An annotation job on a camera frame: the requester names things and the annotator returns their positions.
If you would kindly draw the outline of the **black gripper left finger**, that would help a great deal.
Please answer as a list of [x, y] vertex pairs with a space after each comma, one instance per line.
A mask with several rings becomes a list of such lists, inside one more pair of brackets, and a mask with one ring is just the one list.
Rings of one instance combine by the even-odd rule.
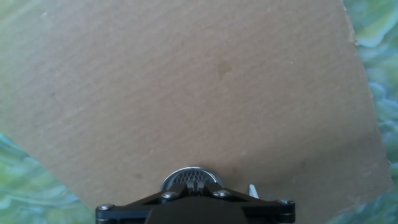
[[177, 199], [193, 196], [194, 190], [194, 187], [188, 187], [187, 184], [177, 184], [166, 191], [157, 192], [127, 205], [105, 203], [95, 209], [95, 223], [145, 223], [154, 208]]

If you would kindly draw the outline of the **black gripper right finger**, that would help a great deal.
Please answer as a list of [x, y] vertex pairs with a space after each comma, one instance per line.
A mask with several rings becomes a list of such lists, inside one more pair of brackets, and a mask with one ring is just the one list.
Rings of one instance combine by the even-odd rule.
[[212, 198], [236, 206], [248, 223], [295, 223], [293, 200], [261, 200], [251, 194], [224, 188], [217, 183], [205, 184], [203, 187], [195, 183], [195, 196]]

